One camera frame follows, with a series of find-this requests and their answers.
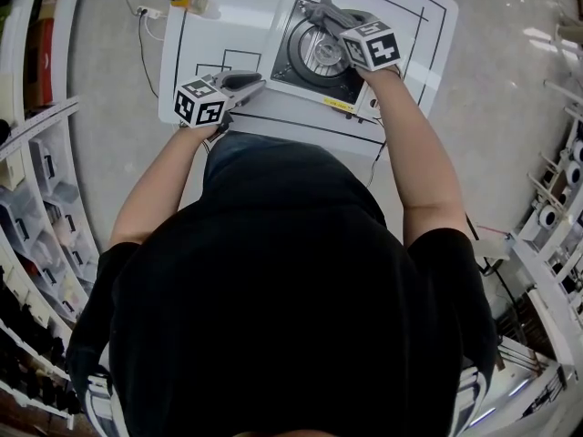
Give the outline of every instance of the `white table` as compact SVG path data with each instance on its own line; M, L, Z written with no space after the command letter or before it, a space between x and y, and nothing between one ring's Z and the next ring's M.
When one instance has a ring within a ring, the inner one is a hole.
M210 0L214 19L171 7L164 39L159 117L178 123L174 86L224 69L257 70L280 0ZM414 38L402 66L404 82L425 115L439 87L457 20L452 0L338 0L370 11ZM375 158L384 142L379 125L359 123L301 97L266 90L234 111L233 130L283 137Z

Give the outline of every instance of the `person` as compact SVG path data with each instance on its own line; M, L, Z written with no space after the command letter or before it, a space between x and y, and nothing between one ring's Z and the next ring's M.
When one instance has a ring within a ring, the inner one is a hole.
M217 141L201 198L178 211L215 132L180 129L120 210L73 331L84 406L108 344L132 436L445 436L476 416L496 332L460 185L399 73L360 73L380 104L404 244L324 149L242 133ZM470 382L474 405L460 405Z

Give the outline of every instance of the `jeans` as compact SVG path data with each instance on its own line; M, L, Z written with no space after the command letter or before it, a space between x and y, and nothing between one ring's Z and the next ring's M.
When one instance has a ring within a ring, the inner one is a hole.
M207 166L204 169L203 187L206 187L212 178L232 160L243 154L251 152L252 150L292 143L293 141L288 141L287 139L240 133L239 131L229 131L225 136L219 139L209 153Z

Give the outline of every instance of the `tape roll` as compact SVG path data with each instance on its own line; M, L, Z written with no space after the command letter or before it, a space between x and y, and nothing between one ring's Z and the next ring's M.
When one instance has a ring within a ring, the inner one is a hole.
M567 167L567 183L577 185L581 180L581 166L577 162L570 162Z
M543 229L550 229L557 221L557 211L550 204L543 207L538 214L538 223Z
M583 164L583 141L578 139L573 144L573 158L580 164Z
M565 204L567 204L567 199L568 199L570 194L571 194L571 188L566 187L565 189L563 189L563 192L558 197L558 202L560 202L564 206Z

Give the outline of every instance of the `electrical outlet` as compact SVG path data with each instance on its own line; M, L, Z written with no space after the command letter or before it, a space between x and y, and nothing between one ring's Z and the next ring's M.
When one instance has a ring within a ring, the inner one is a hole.
M143 11L146 11L144 16L147 16L148 18L151 18L151 19L158 19L162 16L161 11L159 11L155 8L150 8L149 6L140 5L138 7L138 15L141 15Z

